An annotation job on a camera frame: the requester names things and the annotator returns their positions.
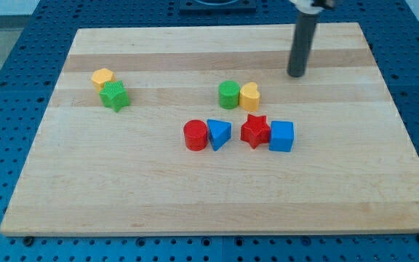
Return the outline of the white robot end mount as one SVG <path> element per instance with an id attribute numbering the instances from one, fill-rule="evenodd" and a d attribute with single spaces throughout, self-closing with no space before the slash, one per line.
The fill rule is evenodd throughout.
<path id="1" fill-rule="evenodd" d="M 319 14 L 324 9 L 334 9 L 336 0 L 290 0 L 302 13 Z"/>

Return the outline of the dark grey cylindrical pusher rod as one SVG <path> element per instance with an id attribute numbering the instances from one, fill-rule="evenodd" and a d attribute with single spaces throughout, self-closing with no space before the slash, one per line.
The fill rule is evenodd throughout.
<path id="1" fill-rule="evenodd" d="M 292 47 L 287 64 L 287 73 L 292 77 L 302 77 L 306 72 L 319 14 L 298 12 Z"/>

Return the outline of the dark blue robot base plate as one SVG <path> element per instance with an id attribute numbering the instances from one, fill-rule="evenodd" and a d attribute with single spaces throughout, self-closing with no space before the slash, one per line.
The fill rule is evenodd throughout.
<path id="1" fill-rule="evenodd" d="M 190 13 L 232 13 L 254 12 L 257 0 L 179 0 L 179 12 Z"/>

